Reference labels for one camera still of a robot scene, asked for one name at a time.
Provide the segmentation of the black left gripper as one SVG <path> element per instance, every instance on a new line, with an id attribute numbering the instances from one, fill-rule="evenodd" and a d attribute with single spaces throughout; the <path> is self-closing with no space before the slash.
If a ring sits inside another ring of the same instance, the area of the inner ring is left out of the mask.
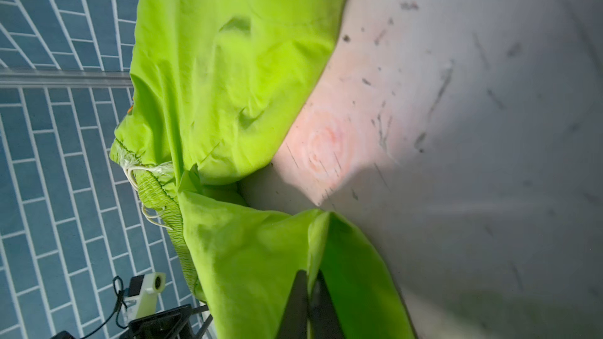
<path id="1" fill-rule="evenodd" d="M 189 319 L 203 317 L 209 312 L 206 305 L 193 307 L 190 304 L 159 312 L 128 324 L 126 331 L 119 339 L 192 339 L 202 338 L 212 324 L 212 315 L 204 319 L 201 328 L 194 333 Z"/>

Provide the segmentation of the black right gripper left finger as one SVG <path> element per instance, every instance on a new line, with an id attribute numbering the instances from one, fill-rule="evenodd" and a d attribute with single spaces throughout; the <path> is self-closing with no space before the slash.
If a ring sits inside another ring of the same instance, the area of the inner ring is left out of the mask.
<path id="1" fill-rule="evenodd" d="M 307 272 L 300 270 L 295 275 L 276 338 L 307 339 L 307 323 Z"/>

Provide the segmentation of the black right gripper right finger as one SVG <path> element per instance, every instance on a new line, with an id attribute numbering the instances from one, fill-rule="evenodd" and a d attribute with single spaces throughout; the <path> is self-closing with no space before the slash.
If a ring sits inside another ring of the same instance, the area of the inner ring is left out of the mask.
<path id="1" fill-rule="evenodd" d="M 312 292 L 309 295 L 309 322 L 313 338 L 345 338 L 322 272 L 318 272 Z"/>

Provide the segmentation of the neon green shorts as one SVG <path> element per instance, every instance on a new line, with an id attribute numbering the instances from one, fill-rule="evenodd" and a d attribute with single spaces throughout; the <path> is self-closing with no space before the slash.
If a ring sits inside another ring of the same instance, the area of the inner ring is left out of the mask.
<path id="1" fill-rule="evenodd" d="M 320 209 L 249 207 L 336 46 L 345 0 L 139 0 L 133 106 L 111 159 L 167 230 L 220 338 L 276 338 L 295 275 L 322 272 L 345 338 L 412 338 L 386 264 L 358 227 Z"/>

